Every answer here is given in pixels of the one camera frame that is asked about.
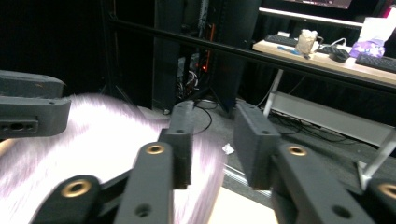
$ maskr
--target furry white surface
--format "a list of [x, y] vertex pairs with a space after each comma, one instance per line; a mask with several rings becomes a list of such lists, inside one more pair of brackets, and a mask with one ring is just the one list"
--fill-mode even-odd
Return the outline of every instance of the furry white surface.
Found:
[[[135, 107], [99, 94], [71, 96], [66, 130], [52, 137], [0, 143], [0, 223], [28, 223], [61, 182], [94, 175], [101, 183], [133, 168], [138, 150], [158, 139], [163, 125]], [[223, 180], [223, 143], [194, 136], [191, 185], [175, 190], [175, 223], [206, 223]]]

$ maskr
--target keyboard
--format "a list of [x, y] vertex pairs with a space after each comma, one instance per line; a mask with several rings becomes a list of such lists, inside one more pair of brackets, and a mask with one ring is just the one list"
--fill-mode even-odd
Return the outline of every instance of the keyboard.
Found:
[[324, 48], [318, 49], [319, 53], [330, 54], [330, 53], [342, 53], [346, 58], [349, 58], [349, 53], [344, 49], [338, 49], [332, 46], [325, 46]]
[[290, 38], [290, 37], [285, 37], [283, 35], [267, 35], [264, 38], [265, 41], [271, 42], [271, 43], [276, 43], [280, 45], [285, 45], [289, 47], [296, 47], [297, 45], [297, 40]]
[[374, 56], [361, 53], [356, 58], [355, 63], [391, 73], [396, 73], [396, 59], [384, 57], [376, 58]]

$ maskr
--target desk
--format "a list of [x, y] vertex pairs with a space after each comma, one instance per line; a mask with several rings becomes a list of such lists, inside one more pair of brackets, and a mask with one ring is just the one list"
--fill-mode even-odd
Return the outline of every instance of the desk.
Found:
[[[378, 85], [386, 85], [396, 89], [396, 74], [355, 64], [354, 58], [347, 59], [345, 63], [337, 63], [331, 60], [326, 54], [315, 53], [311, 55], [311, 59], [307, 60], [303, 56], [294, 55], [285, 50], [278, 49], [278, 46], [278, 44], [263, 40], [255, 44], [253, 49], [282, 59], [291, 60], [294, 63], [311, 65], [316, 68], [324, 68], [345, 74], [349, 80], [367, 80]], [[396, 148], [395, 128], [279, 92], [277, 91], [277, 86], [282, 75], [283, 70], [279, 69], [264, 108], [264, 116], [268, 116], [269, 111], [274, 109], [295, 118], [307, 120], [321, 127], [379, 146], [377, 156], [373, 161], [368, 164], [358, 162], [361, 187], [365, 189], [368, 180], [384, 162], [386, 157], [390, 155], [392, 150]]]

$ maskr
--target desk leg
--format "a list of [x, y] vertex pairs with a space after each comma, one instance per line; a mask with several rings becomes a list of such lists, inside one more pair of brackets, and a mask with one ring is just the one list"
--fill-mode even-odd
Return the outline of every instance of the desk leg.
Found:
[[265, 103], [265, 108], [264, 108], [263, 114], [266, 118], [268, 118], [268, 115], [270, 114], [271, 106], [274, 102], [277, 86], [279, 86], [279, 82], [280, 82], [280, 79], [282, 78], [282, 75], [283, 75], [283, 70], [279, 69], [277, 71], [276, 77], [274, 79], [274, 84], [271, 87], [271, 90], [270, 90], [271, 92], [270, 92], [270, 95], [268, 96], [268, 100]]
[[364, 162], [358, 161], [359, 179], [361, 181], [361, 188], [363, 190], [366, 189], [367, 184], [372, 178], [373, 174], [378, 170], [382, 163], [384, 163], [384, 161], [395, 148], [396, 130], [393, 129], [381, 144], [381, 147], [376, 152], [375, 158], [371, 162], [366, 164]]

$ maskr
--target computer mouse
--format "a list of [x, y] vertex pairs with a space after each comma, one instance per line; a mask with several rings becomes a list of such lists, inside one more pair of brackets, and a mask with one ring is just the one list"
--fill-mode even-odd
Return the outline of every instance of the computer mouse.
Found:
[[344, 63], [347, 60], [347, 56], [340, 52], [330, 53], [329, 58], [338, 63]]

